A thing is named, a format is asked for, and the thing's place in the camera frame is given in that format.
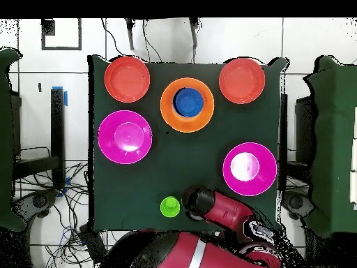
white tile floor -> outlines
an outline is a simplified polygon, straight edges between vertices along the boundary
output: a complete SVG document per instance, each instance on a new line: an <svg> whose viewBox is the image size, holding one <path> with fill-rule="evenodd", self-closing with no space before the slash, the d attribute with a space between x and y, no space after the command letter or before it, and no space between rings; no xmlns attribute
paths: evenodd
<svg viewBox="0 0 357 268"><path fill-rule="evenodd" d="M74 46L77 27L75 20L56 20L56 35L48 36L47 46ZM107 29L116 39L118 49L124 54L135 54L149 60L146 52L142 21L136 21L133 32L134 51L130 51L124 19L104 19ZM275 57L290 60L285 79L288 104L288 146L295 149L295 113L297 98L308 96L310 91L303 77L311 73L315 59L322 54L333 54L342 63L357 59L356 18L203 18L197 37L196 63L222 63L232 57L255 57L268 63ZM150 20L145 27L146 37L158 51L163 61L188 63L192 59L192 37L188 18ZM62 86L68 92L66 120L66 165L87 160L88 149L88 54L99 54L106 59L118 55L112 37L105 32L101 19L82 19L81 51L42 51L40 20L0 20L0 47L17 48L23 57L10 67L12 88L22 97L21 142L22 148L46 146L50 148L50 89ZM150 60L159 61L149 47ZM46 151L33 150L22 154L23 158L44 156ZM289 159L294 160L294 152ZM73 182L85 184L83 175ZM22 194L29 185L22 183ZM88 197L81 196L86 204ZM56 206L69 225L68 205L58 198ZM88 218L88 206L77 205L79 224ZM283 209L281 220L287 235L298 250L305 253L305 240L300 222L289 218ZM105 232L105 244L110 248L126 232ZM59 214L55 208L44 219L37 218L31 232L31 255L35 268L45 268L50 255L45 245L55 252L63 236ZM86 259L81 253L79 260ZM77 265L61 265L60 268L79 268ZM92 262L83 268L94 268Z"/></svg>

red plate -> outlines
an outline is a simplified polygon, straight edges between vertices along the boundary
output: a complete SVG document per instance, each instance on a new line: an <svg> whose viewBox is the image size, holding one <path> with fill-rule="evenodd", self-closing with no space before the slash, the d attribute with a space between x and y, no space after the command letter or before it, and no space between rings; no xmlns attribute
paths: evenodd
<svg viewBox="0 0 357 268"><path fill-rule="evenodd" d="M265 85L261 66L252 59L234 59L220 72L220 90L235 104L246 104L260 96Z"/></svg>
<svg viewBox="0 0 357 268"><path fill-rule="evenodd" d="M104 83L109 94L123 103L142 98L149 89L150 74L145 64L135 57L119 57L105 71Z"/></svg>

blue cup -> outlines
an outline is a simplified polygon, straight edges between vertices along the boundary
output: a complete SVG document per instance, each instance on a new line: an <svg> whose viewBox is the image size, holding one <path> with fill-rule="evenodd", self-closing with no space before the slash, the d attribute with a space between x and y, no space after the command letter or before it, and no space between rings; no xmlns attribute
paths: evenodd
<svg viewBox="0 0 357 268"><path fill-rule="evenodd" d="M187 87L176 92L173 104L174 109L181 116L194 117L201 112L204 99L196 89Z"/></svg>

green tablecloth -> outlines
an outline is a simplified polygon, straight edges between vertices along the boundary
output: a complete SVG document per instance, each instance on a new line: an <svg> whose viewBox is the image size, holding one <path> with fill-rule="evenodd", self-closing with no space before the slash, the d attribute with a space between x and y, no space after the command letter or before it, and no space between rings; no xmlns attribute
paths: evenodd
<svg viewBox="0 0 357 268"><path fill-rule="evenodd" d="M322 57L317 72L307 80L319 115L314 127L317 148L311 196L317 208L305 221L321 236L357 233L357 211L349 201L357 66L338 65Z"/></svg>
<svg viewBox="0 0 357 268"><path fill-rule="evenodd" d="M145 97L135 103L114 100L104 85L108 62L92 56L94 78L94 229L95 230L219 230L218 226L188 219L183 211L174 218L160 213L168 195L181 199L183 191L201 184L218 188L263 213L273 224L276 212L276 182L256 197L243 197L228 188L222 164L230 149L243 142L258 142L278 152L280 116L280 71L285 59L263 66L266 86L261 96L247 105L229 102L220 92L218 77L223 64L146 64L151 84ZM210 122L195 133L180 133L168 126L160 113L160 97L166 86L181 77L201 80L211 90L215 111ZM140 113L153 132L151 150L141 161L118 165L99 149L98 127L111 112Z"/></svg>

pink plate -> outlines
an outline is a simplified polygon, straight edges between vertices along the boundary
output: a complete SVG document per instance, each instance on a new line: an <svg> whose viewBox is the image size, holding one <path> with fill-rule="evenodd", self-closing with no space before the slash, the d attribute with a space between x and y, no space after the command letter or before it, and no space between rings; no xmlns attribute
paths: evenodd
<svg viewBox="0 0 357 268"><path fill-rule="evenodd" d="M110 161L129 165L150 150L152 133L143 116L128 110L109 114L99 126L98 144Z"/></svg>
<svg viewBox="0 0 357 268"><path fill-rule="evenodd" d="M249 142L234 147L223 162L223 177L235 193L255 196L275 181L277 165L265 146Z"/></svg>

